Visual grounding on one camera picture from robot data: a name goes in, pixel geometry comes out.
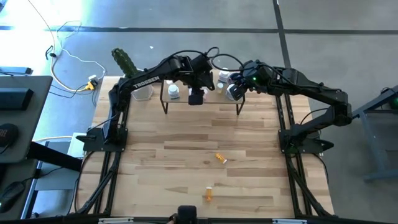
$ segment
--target computer mouse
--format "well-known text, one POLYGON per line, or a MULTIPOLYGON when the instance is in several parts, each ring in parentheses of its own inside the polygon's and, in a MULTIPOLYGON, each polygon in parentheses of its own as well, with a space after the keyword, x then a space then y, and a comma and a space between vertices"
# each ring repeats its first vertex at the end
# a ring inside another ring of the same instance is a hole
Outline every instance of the computer mouse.
POLYGON ((19 181, 8 185, 0 195, 0 213, 10 210, 24 190, 25 184, 19 181))

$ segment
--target black bracket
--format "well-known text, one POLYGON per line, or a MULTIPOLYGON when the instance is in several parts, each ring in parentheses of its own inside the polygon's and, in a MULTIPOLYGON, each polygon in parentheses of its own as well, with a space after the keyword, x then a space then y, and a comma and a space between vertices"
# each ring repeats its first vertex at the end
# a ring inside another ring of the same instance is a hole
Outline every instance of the black bracket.
POLYGON ((319 139, 318 133, 309 134, 302 142, 294 142, 289 138, 290 130, 279 130, 279 146, 281 153, 322 153, 334 146, 332 142, 319 139))
POLYGON ((85 143, 83 150, 90 152, 123 152, 126 147, 129 130, 127 128, 119 129, 120 140, 117 144, 104 143, 101 128, 93 128, 87 132, 86 136, 77 136, 76 138, 85 143))

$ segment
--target white bottle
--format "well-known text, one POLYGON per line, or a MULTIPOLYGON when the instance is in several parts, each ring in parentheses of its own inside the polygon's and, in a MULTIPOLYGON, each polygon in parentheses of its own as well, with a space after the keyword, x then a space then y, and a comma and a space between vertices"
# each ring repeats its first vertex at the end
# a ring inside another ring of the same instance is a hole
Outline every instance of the white bottle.
POLYGON ((218 74, 218 81, 222 83, 227 83, 229 78, 229 72, 220 70, 218 74))
POLYGON ((224 84, 217 83, 217 93, 221 93, 223 91, 224 84))
POLYGON ((180 90, 177 85, 173 84, 169 86, 169 96, 172 100, 180 98, 180 90))

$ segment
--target wooden table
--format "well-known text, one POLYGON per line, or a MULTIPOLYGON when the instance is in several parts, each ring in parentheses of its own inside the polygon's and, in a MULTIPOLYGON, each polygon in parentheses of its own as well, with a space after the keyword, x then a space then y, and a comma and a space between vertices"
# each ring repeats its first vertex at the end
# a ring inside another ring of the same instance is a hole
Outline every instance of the wooden table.
MULTIPOLYGON (((108 91, 118 79, 104 78, 93 124, 107 119, 108 91)), ((274 96, 247 93, 239 116, 231 105, 183 103, 164 114, 160 85, 154 85, 154 91, 149 101, 131 102, 129 138, 119 166, 112 216, 168 217, 179 205, 197 206, 198 217, 294 216, 285 159, 279 152, 274 96), (229 161, 222 164, 217 152, 229 161), (211 202, 205 200, 206 187, 213 187, 211 202)), ((300 121, 310 111, 308 100, 291 99, 295 120, 300 121)), ((86 163, 78 208, 98 185, 103 157, 104 153, 96 152, 86 163)), ((309 189, 333 213, 322 163, 305 154, 303 164, 309 189)), ((298 194, 304 211, 300 190, 298 194)))

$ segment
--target logo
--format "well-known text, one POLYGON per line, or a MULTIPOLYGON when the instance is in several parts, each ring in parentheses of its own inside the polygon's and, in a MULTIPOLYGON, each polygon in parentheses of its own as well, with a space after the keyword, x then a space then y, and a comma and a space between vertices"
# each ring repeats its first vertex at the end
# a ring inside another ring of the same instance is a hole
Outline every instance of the logo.
POLYGON ((7 131, 6 129, 0 129, 0 137, 6 137, 7 131))
POLYGON ((134 87, 136 87, 136 88, 143 87, 143 86, 146 86, 146 85, 151 84, 153 82, 156 82, 157 80, 160 80, 160 78, 159 77, 150 78, 150 79, 147 79, 147 80, 145 80, 143 82, 135 84, 134 87))

